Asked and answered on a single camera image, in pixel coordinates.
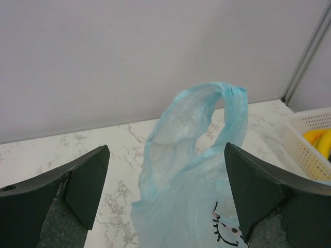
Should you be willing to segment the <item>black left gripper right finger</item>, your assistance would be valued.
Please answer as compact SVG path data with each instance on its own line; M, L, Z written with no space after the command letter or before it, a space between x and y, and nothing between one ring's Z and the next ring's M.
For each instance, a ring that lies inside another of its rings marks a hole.
M231 143L224 158L249 247L330 247L330 182L298 176Z

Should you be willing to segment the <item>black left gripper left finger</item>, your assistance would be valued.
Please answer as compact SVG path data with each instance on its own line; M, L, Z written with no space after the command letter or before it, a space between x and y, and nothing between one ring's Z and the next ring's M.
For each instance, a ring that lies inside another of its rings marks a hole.
M106 145L1 188L1 247L84 247L106 180Z

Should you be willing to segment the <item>light blue plastic bag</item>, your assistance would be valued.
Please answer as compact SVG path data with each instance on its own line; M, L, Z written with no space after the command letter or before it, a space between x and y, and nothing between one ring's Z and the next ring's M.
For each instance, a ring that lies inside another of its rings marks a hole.
M247 247L224 160L248 126L244 88L211 82L182 91L148 136L131 219L140 247Z

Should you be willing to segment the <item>yellow fake banana bunch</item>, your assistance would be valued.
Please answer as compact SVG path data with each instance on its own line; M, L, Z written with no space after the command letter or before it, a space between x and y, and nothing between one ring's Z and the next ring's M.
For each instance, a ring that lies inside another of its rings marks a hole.
M330 129L312 130L303 137L325 158L330 156Z

